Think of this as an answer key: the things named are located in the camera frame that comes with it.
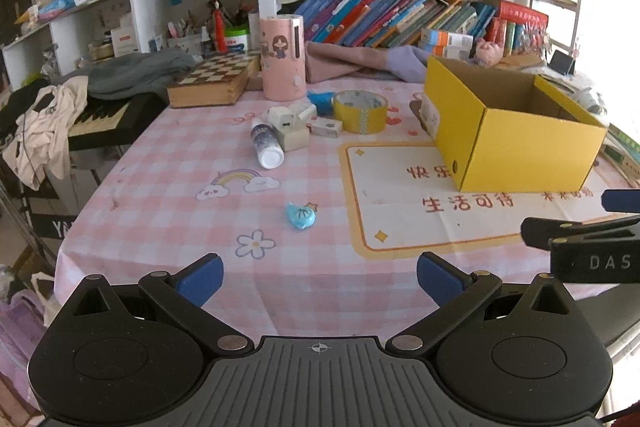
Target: chessboard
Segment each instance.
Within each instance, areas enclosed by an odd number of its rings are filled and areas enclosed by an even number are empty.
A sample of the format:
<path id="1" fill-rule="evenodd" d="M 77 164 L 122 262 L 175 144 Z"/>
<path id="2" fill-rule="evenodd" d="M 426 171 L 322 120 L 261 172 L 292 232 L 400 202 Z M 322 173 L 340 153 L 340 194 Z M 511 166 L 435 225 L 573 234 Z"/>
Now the chessboard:
<path id="1" fill-rule="evenodd" d="M 177 84 L 168 87 L 170 105 L 233 105 L 244 92 L 249 79 L 259 70 L 258 52 L 214 55 Z"/>

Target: flower print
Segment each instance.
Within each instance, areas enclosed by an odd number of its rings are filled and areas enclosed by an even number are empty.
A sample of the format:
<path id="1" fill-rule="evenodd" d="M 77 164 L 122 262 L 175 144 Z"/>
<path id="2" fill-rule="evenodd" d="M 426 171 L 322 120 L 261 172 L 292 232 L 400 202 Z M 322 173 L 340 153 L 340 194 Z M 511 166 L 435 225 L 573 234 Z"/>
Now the flower print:
<path id="1" fill-rule="evenodd" d="M 245 257 L 251 254 L 254 259 L 262 259 L 266 250 L 271 250 L 276 246 L 273 239 L 264 239 L 262 230 L 254 230 L 251 235 L 239 235 L 236 241 L 240 245 L 236 248 L 238 257 Z"/>

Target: pink checkered tablecloth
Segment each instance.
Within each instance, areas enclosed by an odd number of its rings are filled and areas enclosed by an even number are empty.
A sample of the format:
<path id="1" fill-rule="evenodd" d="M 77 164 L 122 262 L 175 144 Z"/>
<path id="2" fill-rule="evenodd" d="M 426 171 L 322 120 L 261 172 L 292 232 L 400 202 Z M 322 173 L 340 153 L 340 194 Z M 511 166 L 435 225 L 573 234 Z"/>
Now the pink checkered tablecloth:
<path id="1" fill-rule="evenodd" d="M 68 232 L 56 266 L 58 299 L 64 302 L 90 273 L 102 273 L 112 284 L 132 283 L 152 270 L 174 273 L 216 252 L 225 279 L 204 308 L 255 340 L 261 335 L 386 339 L 436 309 L 418 286 L 415 259 L 376 261 L 354 251 L 338 164 L 338 146 L 345 142 L 424 142 L 426 134 L 408 107 L 420 86 L 343 78 L 311 89 L 367 89 L 385 96 L 398 112 L 390 113 L 393 124 L 380 134 L 312 137 L 307 149 L 287 153 L 281 167 L 264 171 L 249 137 L 250 121 L 276 104 L 261 92 L 245 93 L 233 107 L 165 110 Z M 625 187 L 603 163 L 599 174 L 607 184 Z M 280 184 L 252 190 L 256 174 Z M 206 185 L 225 191 L 224 197 L 197 199 Z M 284 217 L 288 201 L 318 204 L 315 225 L 293 229 Z M 455 252 L 446 259 L 466 272 L 491 270 L 506 282 L 530 282 L 548 270 L 548 253 L 522 243 Z M 570 289 L 584 298 L 606 288 Z"/>

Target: pen holder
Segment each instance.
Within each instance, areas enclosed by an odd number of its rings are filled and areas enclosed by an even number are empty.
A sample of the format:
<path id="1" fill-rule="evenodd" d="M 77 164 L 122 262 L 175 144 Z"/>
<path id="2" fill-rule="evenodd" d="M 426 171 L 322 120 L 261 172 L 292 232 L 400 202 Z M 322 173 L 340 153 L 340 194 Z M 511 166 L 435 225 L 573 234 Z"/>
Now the pen holder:
<path id="1" fill-rule="evenodd" d="M 292 102 L 306 95 L 302 17 L 277 15 L 260 19 L 262 90 L 267 100 Z"/>

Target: purple cloth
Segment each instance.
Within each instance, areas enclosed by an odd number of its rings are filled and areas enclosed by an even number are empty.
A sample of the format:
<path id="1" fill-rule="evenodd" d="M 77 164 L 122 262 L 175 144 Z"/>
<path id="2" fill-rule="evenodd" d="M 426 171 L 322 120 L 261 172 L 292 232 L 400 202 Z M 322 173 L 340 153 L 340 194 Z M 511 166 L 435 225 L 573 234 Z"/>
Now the purple cloth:
<path id="1" fill-rule="evenodd" d="M 387 69 L 409 84 L 423 84 L 427 75 L 427 58 L 431 54 L 415 46 L 391 48 L 386 56 Z"/>

